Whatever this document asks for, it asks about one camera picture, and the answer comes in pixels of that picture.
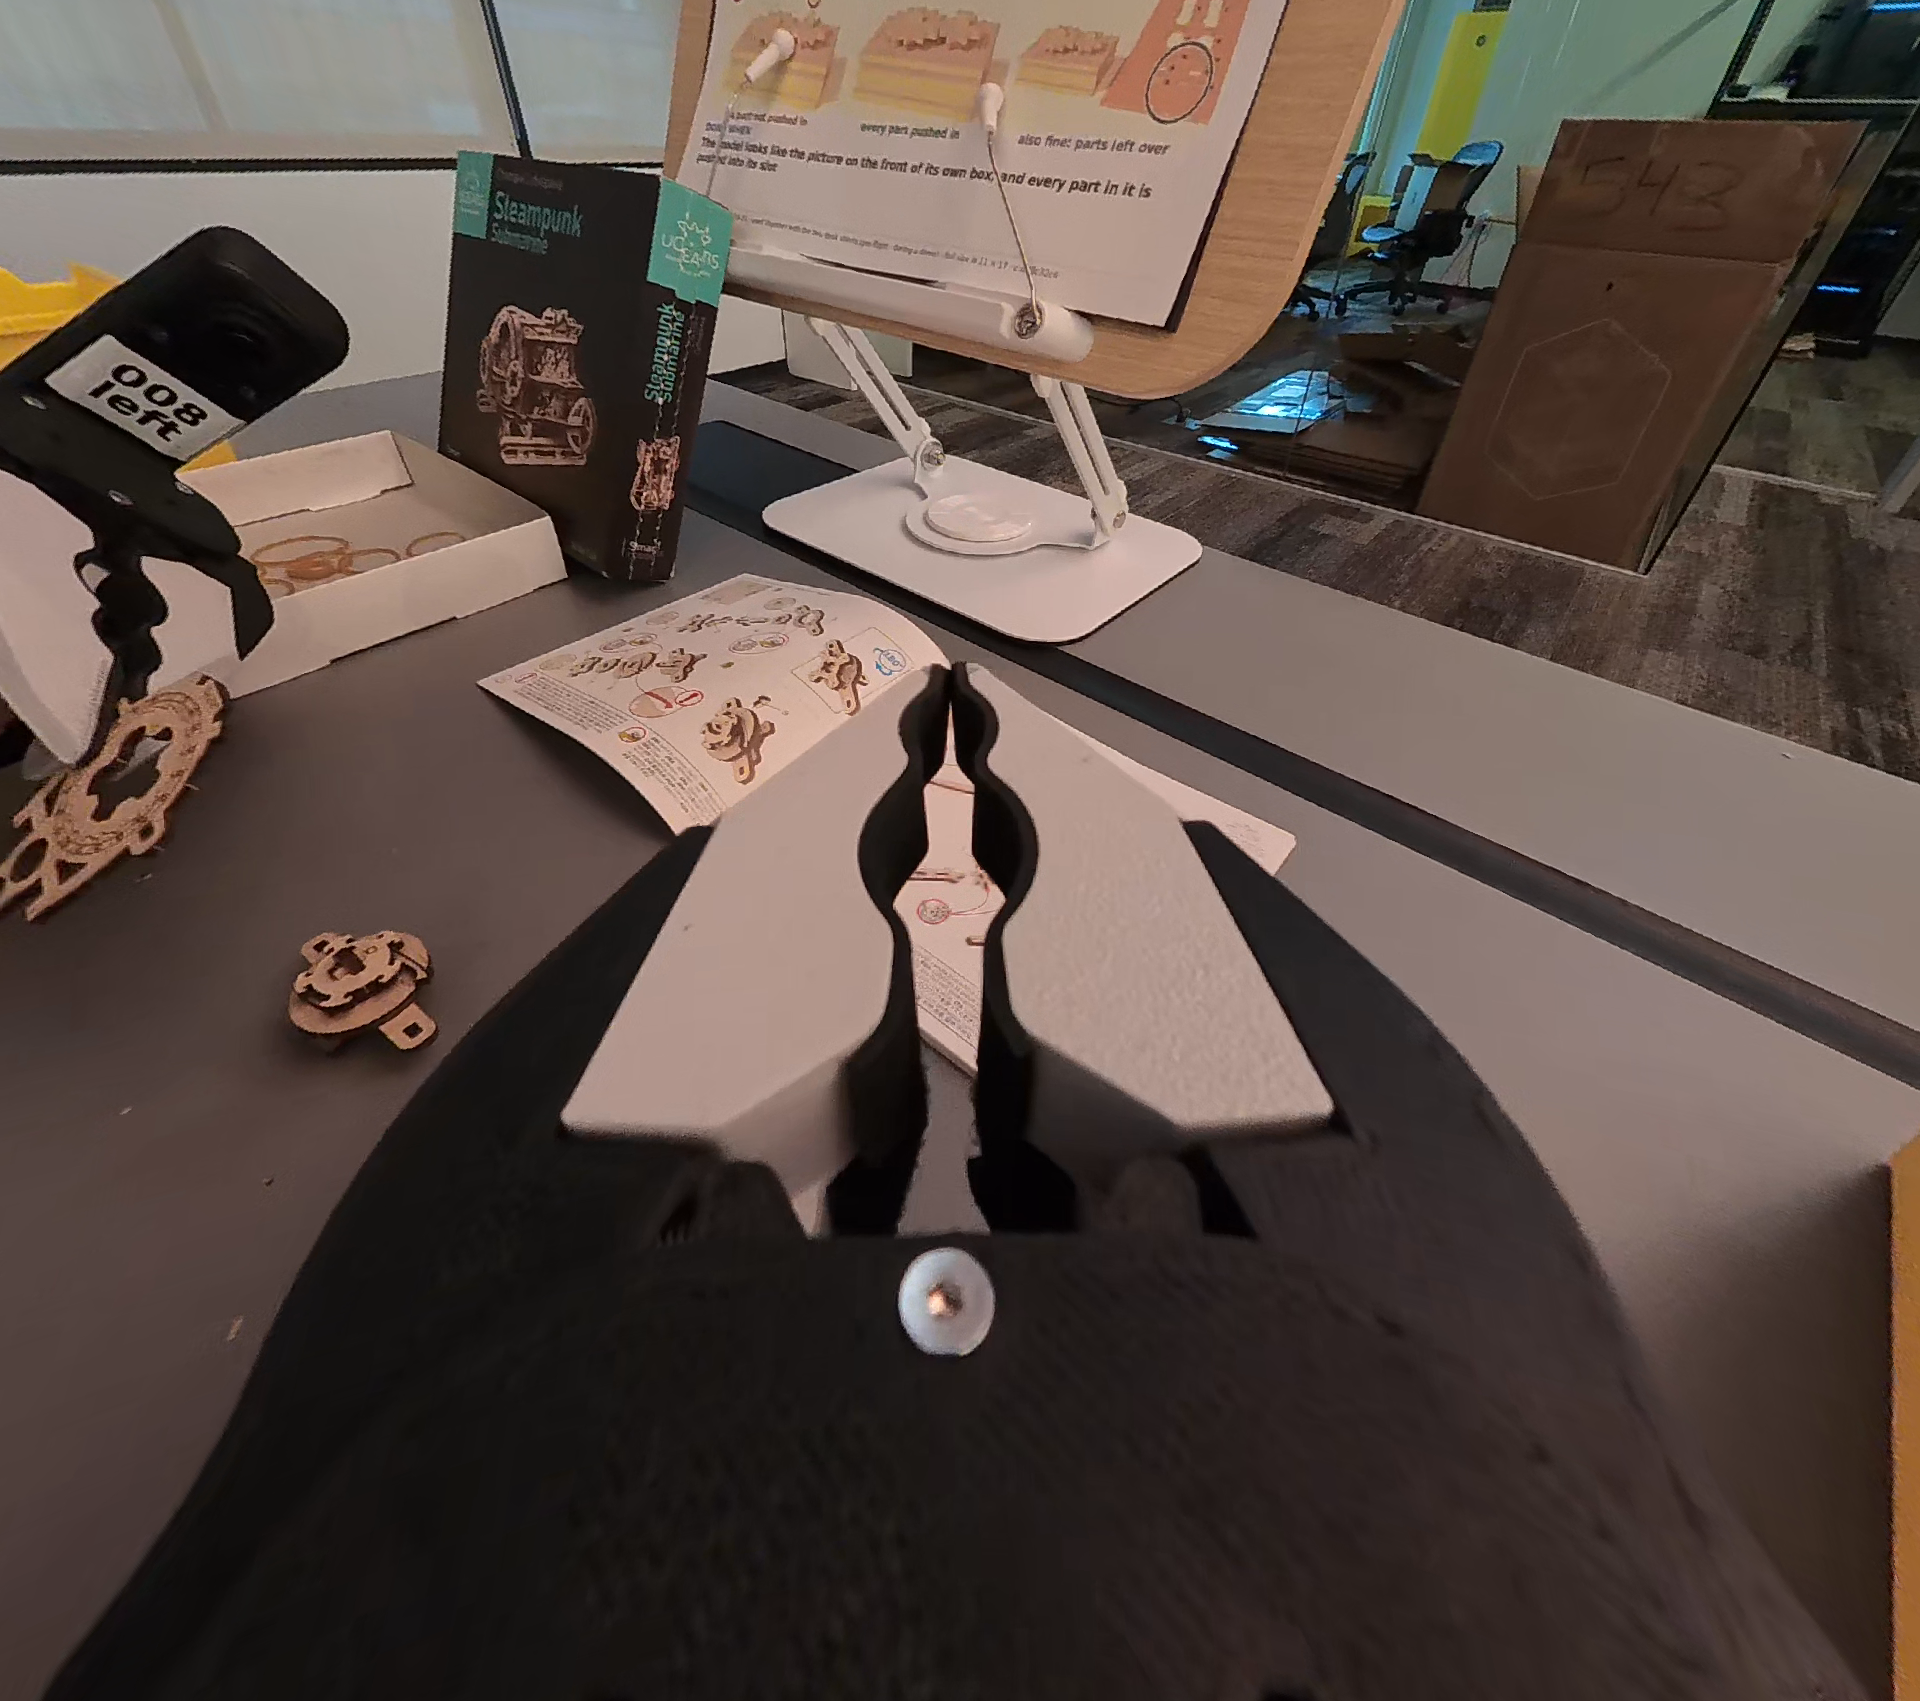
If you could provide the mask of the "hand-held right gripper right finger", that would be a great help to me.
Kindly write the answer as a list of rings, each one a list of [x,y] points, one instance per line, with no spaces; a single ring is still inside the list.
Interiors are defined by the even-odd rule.
[[[1271,873],[1176,783],[956,671],[973,851],[1003,891],[982,950],[973,1195],[989,1226],[1073,1231],[1140,1160],[1293,1138],[1335,1100],[1222,891]]]

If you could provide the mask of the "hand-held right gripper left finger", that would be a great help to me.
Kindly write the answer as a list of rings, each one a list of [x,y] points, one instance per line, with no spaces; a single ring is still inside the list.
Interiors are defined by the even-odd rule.
[[[706,1143],[826,1185],[833,1233],[898,1233],[929,1090],[897,898],[948,698],[948,667],[916,671],[698,834],[567,1130]]]

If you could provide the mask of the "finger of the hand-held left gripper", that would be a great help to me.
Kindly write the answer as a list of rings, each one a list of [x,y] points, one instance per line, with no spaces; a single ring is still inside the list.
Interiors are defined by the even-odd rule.
[[[5,471],[5,703],[58,763],[79,764],[117,695],[154,678],[169,614],[138,554],[110,560],[94,523]]]

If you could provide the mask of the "wooden gear-shaped model part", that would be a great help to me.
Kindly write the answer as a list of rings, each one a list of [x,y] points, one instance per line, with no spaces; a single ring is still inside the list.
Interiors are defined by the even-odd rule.
[[[123,859],[156,852],[176,804],[223,737],[230,695],[196,677],[121,705],[105,738],[47,780],[12,817],[18,838],[3,866],[3,909],[40,920]],[[102,783],[150,745],[153,779],[110,804]]]

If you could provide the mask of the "small wooden model assembly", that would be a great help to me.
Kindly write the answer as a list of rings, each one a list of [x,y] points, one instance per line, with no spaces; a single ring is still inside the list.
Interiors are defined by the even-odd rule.
[[[374,1031],[410,1052],[439,1034],[420,1007],[433,971],[429,949],[407,931],[325,931],[300,946],[286,1015],[296,1031],[332,1047]]]

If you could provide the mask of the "black model kit box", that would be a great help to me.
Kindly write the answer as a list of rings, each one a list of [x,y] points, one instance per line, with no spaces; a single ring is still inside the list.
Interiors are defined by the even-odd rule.
[[[623,165],[460,152],[440,449],[615,583],[673,574],[732,212]]]

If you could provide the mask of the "yellow plastic bin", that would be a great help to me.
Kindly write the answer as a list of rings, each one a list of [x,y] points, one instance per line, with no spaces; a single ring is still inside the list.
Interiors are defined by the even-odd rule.
[[[30,280],[3,267],[0,361],[12,364],[118,283],[118,276],[86,263],[49,280]]]

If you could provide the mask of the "white cardboard tray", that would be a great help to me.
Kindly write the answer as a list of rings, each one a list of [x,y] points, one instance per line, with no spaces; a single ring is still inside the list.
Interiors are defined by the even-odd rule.
[[[249,456],[194,470],[187,483],[227,514],[246,557],[285,536],[345,536],[348,546],[398,552],[434,530],[460,530],[466,543],[293,595],[270,592],[273,626],[244,658],[188,658],[176,636],[156,633],[156,688],[207,674],[242,697],[567,574],[549,514],[395,431]]]

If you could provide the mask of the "illustrated instruction booklet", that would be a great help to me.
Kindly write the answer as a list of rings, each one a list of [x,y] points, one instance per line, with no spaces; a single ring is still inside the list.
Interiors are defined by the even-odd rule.
[[[946,663],[897,611],[842,590],[737,577],[480,687],[587,747],[686,833],[719,824],[833,729],[916,671]],[[909,937],[920,1034],[973,1083],[985,946],[1003,891],[973,851],[975,783],[950,724],[946,742],[924,795],[924,859],[895,910]],[[1185,811],[1210,808],[1253,861],[1280,873],[1296,847],[1290,833],[1171,780]]]

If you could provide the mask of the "flattened cardboard pile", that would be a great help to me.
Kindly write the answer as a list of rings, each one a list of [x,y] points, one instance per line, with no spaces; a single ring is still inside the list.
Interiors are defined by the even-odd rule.
[[[1315,389],[1322,417],[1296,436],[1286,470],[1400,504],[1419,496],[1476,358],[1463,320],[1345,329]]]

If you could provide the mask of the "wooden book stand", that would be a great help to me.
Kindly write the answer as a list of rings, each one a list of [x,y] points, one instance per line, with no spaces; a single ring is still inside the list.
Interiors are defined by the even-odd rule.
[[[766,529],[1035,643],[1097,633],[1189,571],[1198,540],[1135,514],[1093,392],[1190,392],[1285,309],[1404,2],[1289,0],[1161,325],[1076,313],[1037,290],[821,262],[732,213],[728,290],[802,315],[895,442],[877,465],[768,503]],[[712,19],[715,0],[684,0],[667,153],[678,182]]]

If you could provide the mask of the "black office chair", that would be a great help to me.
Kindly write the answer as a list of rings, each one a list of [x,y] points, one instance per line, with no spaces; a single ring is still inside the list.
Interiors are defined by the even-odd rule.
[[[1426,189],[1409,223],[1379,222],[1358,232],[1375,276],[1358,282],[1346,301],[1365,296],[1384,296],[1390,311],[1399,313],[1420,297],[1450,308],[1458,288],[1434,283],[1426,277],[1428,262],[1450,257],[1469,232],[1473,199],[1502,153],[1500,142],[1465,143],[1452,157],[1412,152],[1402,174],[1394,205],[1404,203],[1412,178],[1426,176]]]
[[[1339,273],[1339,265],[1353,241],[1356,212],[1372,164],[1375,152],[1351,152],[1345,157],[1328,208],[1315,229],[1301,282],[1293,296],[1289,296],[1283,311],[1316,320],[1322,311],[1335,309],[1336,288],[1318,283],[1316,272],[1332,267],[1335,273]]]

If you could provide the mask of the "large brown cardboard box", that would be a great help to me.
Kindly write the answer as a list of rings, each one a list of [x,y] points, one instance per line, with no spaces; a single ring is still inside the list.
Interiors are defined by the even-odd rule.
[[[1857,118],[1567,118],[1419,512],[1644,571],[1858,188]]]

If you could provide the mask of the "yellow panel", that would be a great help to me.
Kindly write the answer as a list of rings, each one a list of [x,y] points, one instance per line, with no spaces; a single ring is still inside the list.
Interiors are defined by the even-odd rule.
[[[1506,8],[1473,8],[1455,15],[1414,139],[1416,174],[1436,178],[1439,167],[1474,138],[1476,108],[1499,54],[1506,17]]]

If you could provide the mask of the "printed instruction sheet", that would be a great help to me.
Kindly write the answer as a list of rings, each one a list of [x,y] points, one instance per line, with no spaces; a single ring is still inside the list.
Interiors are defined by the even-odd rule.
[[[775,247],[1165,324],[1289,0],[715,0],[678,178]]]

